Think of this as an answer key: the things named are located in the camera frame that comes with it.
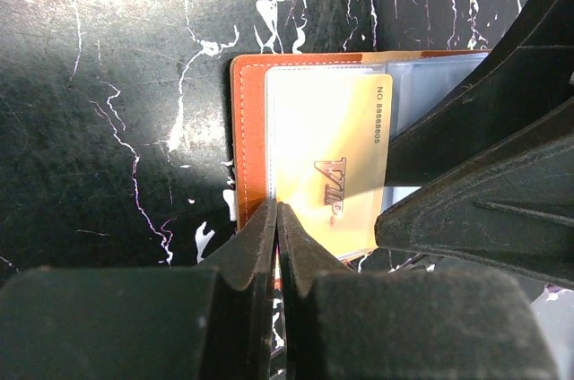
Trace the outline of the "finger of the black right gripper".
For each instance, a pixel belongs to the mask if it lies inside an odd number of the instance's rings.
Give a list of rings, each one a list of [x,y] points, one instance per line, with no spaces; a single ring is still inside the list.
[[[382,248],[573,286],[573,101],[378,216]]]
[[[572,96],[573,0],[528,0],[489,55],[389,144],[387,186],[424,186]]]

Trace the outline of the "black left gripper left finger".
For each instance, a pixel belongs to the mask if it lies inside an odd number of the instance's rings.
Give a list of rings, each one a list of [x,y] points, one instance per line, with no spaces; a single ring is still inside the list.
[[[4,379],[266,379],[277,203],[193,267],[56,269],[1,289]]]

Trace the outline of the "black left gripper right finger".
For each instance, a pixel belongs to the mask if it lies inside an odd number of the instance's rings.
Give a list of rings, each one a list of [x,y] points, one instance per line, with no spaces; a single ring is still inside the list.
[[[356,272],[277,208],[290,379],[555,379],[525,293],[503,272]]]

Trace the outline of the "copper credit card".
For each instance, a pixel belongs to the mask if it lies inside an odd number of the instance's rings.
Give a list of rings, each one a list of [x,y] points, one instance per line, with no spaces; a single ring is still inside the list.
[[[368,69],[275,68],[265,77],[268,186],[339,259],[375,246],[392,78]]]

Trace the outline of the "brown leather card holder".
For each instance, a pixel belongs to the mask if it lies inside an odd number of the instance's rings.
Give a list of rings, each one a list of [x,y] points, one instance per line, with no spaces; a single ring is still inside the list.
[[[230,65],[231,217],[289,204],[334,257],[375,246],[375,219],[414,185],[385,180],[388,145],[485,58],[476,51],[241,55]]]

